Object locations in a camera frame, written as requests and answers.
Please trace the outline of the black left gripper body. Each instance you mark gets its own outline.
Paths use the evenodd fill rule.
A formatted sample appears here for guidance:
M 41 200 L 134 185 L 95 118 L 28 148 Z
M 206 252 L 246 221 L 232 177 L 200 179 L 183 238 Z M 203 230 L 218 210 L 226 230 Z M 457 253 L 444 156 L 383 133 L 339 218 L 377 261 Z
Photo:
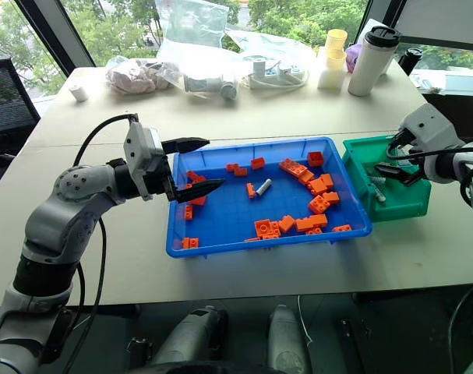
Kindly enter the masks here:
M 177 199 L 178 190 L 165 153 L 153 155 L 152 161 L 148 164 L 146 189 L 151 195 L 165 194 L 169 201 Z

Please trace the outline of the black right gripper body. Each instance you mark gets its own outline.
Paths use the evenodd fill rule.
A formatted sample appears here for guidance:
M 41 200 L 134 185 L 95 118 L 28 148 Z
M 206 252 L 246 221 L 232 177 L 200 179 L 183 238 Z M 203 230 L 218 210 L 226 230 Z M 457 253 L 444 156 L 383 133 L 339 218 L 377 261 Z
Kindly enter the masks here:
M 401 177 L 401 183 L 404 186 L 411 186 L 422 178 L 421 165 L 420 157 L 398 161 L 398 166 L 405 172 L 405 175 Z

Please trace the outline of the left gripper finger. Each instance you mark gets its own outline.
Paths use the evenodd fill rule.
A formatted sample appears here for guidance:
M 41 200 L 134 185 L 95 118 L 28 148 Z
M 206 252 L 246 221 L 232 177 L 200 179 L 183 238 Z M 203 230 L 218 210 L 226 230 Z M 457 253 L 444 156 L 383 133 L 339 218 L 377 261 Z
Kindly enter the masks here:
M 171 195 L 168 196 L 169 201 L 177 201 L 186 203 L 194 199 L 206 196 L 212 191 L 218 189 L 225 183 L 224 178 L 208 179 L 199 183 L 195 183 L 191 188 L 178 190 L 175 186 Z
M 166 154 L 188 153 L 206 146 L 210 143 L 208 139 L 199 137 L 182 137 L 177 139 L 165 140 L 161 142 L 163 151 Z

